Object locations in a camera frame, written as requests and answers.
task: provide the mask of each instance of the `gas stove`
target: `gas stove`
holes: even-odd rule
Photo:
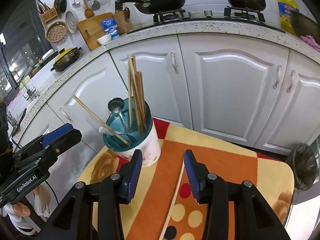
[[[152,28],[154,26],[167,25],[171,23],[180,23],[180,22],[188,22],[188,21],[208,21],[208,20],[249,23],[249,24],[270,28],[270,29],[279,31],[281,33],[285,33],[285,31],[277,27],[266,24],[265,18],[262,12],[260,11],[255,11],[249,8],[238,8],[238,7],[229,7],[229,6],[224,9],[224,14],[213,13],[212,11],[204,11],[204,13],[190,13],[190,12],[186,12],[183,9],[156,13],[153,16],[153,24],[150,24],[149,26],[134,30],[129,33],[134,33],[136,31],[145,30],[148,28]]]

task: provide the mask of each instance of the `wok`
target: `wok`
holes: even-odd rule
[[[320,26],[309,17],[291,10],[291,26],[298,37],[311,35],[320,44]]]
[[[115,1],[116,11],[122,7],[123,3],[134,2],[134,6],[144,14],[156,14],[177,10],[184,6],[186,0],[117,0]]]
[[[67,10],[67,0],[54,0],[54,7],[58,14],[64,13]]]

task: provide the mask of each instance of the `table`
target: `table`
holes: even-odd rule
[[[286,163],[159,119],[154,119],[154,123],[161,145],[161,156],[157,163],[141,169],[132,202],[129,205],[120,205],[126,240],[159,239],[186,149],[191,149],[198,162],[205,163],[210,172],[218,174],[225,181],[241,183],[245,179],[251,180],[270,206],[278,200],[282,192],[289,191],[292,194],[294,177]],[[78,181],[90,184],[93,168],[108,152],[110,150],[103,147],[84,169]],[[120,160],[117,170],[122,163],[123,160]],[[92,221],[96,229],[97,206],[95,203]],[[180,235],[174,240],[192,239],[183,232]]]

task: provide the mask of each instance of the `pink cloth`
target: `pink cloth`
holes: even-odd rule
[[[300,39],[320,52],[320,45],[316,43],[315,38],[311,35],[300,36]]]

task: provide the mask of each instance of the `white ceramic cup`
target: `white ceramic cup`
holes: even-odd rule
[[[156,163],[161,154],[161,147],[158,140],[158,134],[156,131],[156,126],[152,121],[152,128],[148,136],[135,148],[132,148],[128,151],[124,152],[116,152],[120,157],[125,158],[126,160],[130,161],[132,155],[136,149],[140,149],[142,152],[142,166],[148,167],[152,164]]]

